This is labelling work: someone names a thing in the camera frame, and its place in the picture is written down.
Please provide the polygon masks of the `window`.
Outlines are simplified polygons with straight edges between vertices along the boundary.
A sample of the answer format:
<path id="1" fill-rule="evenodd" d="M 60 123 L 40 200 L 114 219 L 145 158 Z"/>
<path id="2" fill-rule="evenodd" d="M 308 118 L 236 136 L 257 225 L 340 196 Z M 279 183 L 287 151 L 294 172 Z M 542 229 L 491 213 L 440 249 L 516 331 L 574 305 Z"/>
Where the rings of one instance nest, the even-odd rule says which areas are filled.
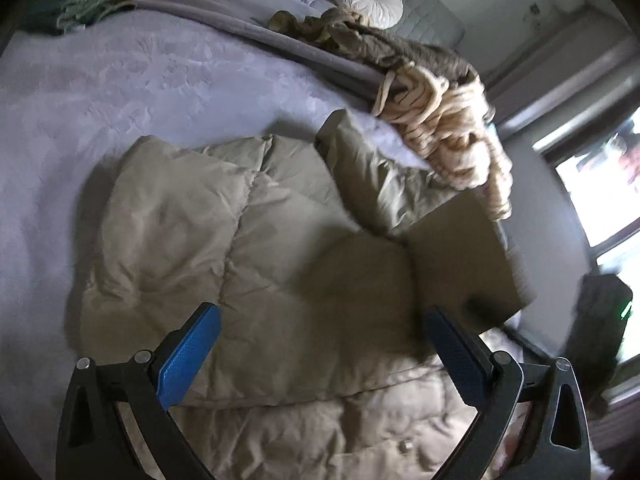
<path id="1" fill-rule="evenodd" d="M 533 144 L 560 181 L 594 266 L 639 234 L 639 111 L 549 133 Z"/>

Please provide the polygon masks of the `cream striped knit garment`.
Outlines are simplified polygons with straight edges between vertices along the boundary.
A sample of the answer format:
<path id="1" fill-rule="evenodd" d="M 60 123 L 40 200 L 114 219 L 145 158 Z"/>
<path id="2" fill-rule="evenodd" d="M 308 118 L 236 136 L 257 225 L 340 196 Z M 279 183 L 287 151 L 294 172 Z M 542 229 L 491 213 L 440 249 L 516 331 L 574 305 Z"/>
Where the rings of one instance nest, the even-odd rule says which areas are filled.
<path id="1" fill-rule="evenodd" d="M 458 191 L 481 188 L 492 220 L 512 206 L 512 162 L 491 127 L 492 108 L 475 70 L 461 82 L 408 63 L 389 70 L 372 114 L 395 126 L 404 143 Z"/>

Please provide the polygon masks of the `beige puffer jacket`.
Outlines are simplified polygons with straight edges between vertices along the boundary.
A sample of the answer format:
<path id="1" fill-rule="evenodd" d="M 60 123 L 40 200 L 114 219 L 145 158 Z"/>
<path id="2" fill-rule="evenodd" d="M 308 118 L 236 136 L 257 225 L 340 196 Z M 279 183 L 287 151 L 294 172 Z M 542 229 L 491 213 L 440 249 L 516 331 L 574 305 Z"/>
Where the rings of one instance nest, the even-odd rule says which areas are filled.
<path id="1" fill-rule="evenodd" d="M 472 192 L 385 157 L 344 110 L 268 134 L 122 156 L 82 294 L 81 348 L 153 348 L 202 302 L 221 333 L 172 416 L 219 479 L 429 479 L 468 430 L 420 321 L 491 349 L 533 299 Z"/>

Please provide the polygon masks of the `brown grey garment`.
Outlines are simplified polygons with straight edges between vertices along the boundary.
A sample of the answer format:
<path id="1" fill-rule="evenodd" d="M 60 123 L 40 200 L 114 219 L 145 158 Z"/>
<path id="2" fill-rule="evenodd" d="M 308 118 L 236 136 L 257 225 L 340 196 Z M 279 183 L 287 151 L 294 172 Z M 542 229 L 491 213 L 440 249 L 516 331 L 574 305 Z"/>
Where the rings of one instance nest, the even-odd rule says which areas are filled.
<path id="1" fill-rule="evenodd" d="M 332 8 L 318 18 L 306 16 L 303 21 L 282 10 L 273 14 L 268 27 L 273 32 L 380 70 L 414 63 L 453 84 L 467 84 L 478 76 L 473 65 L 457 53 L 368 26 L 361 14 L 348 9 Z"/>

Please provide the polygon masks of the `lavender embossed bedspread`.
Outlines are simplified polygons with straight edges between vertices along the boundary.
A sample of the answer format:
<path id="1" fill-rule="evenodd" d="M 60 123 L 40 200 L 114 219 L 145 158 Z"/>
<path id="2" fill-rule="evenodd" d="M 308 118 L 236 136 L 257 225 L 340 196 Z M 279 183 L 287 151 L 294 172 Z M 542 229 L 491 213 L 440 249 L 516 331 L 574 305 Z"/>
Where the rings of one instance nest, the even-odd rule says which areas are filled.
<path id="1" fill-rule="evenodd" d="M 53 468 L 77 289 L 122 153 L 140 136 L 184 148 L 268 131 L 310 140 L 339 108 L 416 164 L 356 94 L 198 22 L 137 10 L 68 36 L 13 36 L 1 58 L 1 415 L 40 474 Z"/>

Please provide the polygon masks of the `grey blanket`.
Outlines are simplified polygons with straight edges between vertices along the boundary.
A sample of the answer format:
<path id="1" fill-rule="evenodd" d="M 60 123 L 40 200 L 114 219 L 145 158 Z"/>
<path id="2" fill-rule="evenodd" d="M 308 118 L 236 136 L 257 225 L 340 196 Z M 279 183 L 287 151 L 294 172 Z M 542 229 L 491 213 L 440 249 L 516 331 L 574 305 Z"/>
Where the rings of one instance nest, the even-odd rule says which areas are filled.
<path id="1" fill-rule="evenodd" d="M 329 80 L 373 100 L 384 75 L 374 68 L 273 32 L 270 18 L 287 10 L 296 18 L 311 14 L 300 0 L 137 0 L 141 9 L 187 18 L 259 42 L 286 58 L 304 63 Z"/>

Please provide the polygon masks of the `dark green fringed scarf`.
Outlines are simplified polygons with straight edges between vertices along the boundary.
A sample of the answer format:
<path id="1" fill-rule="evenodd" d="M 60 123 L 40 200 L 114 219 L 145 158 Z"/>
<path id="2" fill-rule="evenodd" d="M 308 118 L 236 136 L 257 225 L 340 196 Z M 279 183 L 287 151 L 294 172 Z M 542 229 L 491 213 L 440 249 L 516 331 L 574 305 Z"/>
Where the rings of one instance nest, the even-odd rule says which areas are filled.
<path id="1" fill-rule="evenodd" d="M 136 6 L 134 0 L 37 0 L 18 28 L 31 34 L 63 36 Z"/>

